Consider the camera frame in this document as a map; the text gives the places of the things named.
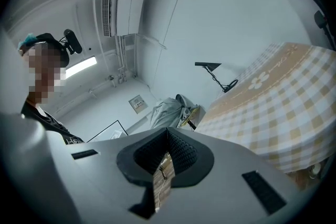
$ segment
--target person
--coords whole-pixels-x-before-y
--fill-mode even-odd
[[[49,33],[37,37],[29,34],[19,44],[19,53],[29,66],[29,94],[22,108],[22,114],[40,122],[48,131],[62,135],[66,144],[84,143],[62,123],[45,112],[41,103],[46,103],[55,86],[65,79],[65,67],[69,64],[66,49]]]

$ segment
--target black vent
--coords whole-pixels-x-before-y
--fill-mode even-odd
[[[269,214],[273,214],[286,205],[286,202],[258,172],[242,174],[242,177]]]
[[[72,157],[74,159],[81,159],[81,158],[89,157],[89,156],[92,156],[92,155],[95,155],[95,154],[98,154],[98,152],[95,151],[95,150],[88,150],[88,151],[73,153]]]

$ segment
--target fluorescent light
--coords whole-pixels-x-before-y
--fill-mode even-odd
[[[88,67],[91,67],[93,65],[95,65],[97,63],[95,56],[86,59],[83,62],[80,62],[76,65],[74,65],[73,67],[70,67],[69,69],[67,69],[66,71],[66,78],[70,78],[72,75],[78,73],[79,71],[82,71]]]

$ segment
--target beige checkered blanket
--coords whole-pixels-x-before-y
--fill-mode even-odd
[[[284,172],[336,151],[336,52],[272,44],[211,105],[196,131],[240,144]]]

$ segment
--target black t-shirt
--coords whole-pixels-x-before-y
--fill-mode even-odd
[[[69,131],[50,114],[45,112],[47,116],[42,116],[35,107],[27,102],[25,102],[21,113],[27,118],[32,118],[40,122],[47,131],[54,131],[61,134],[67,145],[84,143],[79,137],[70,134]]]

